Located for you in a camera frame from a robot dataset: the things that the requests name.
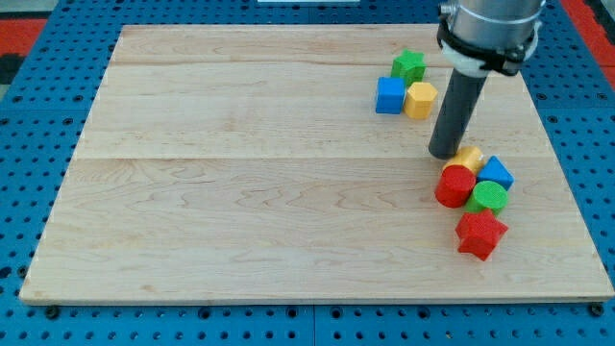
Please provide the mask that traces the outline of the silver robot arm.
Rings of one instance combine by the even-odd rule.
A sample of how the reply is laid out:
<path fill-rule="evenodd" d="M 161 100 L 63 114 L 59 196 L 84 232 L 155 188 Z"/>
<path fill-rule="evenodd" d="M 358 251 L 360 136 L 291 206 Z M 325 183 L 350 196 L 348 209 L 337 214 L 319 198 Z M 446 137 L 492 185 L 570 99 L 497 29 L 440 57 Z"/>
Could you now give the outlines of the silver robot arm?
<path fill-rule="evenodd" d="M 436 34 L 453 72 L 429 152 L 452 158 L 490 73 L 516 76 L 538 45 L 544 0 L 451 0 L 438 7 Z"/>

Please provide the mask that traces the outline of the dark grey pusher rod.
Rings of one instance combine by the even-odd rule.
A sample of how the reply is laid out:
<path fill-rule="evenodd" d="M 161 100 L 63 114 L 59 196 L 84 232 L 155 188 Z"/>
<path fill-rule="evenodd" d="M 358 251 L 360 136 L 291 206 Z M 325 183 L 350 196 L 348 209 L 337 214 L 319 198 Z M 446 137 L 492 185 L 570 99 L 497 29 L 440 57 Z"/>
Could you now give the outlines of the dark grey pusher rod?
<path fill-rule="evenodd" d="M 448 160 L 457 153 L 485 81 L 453 70 L 428 146 L 433 157 Z"/>

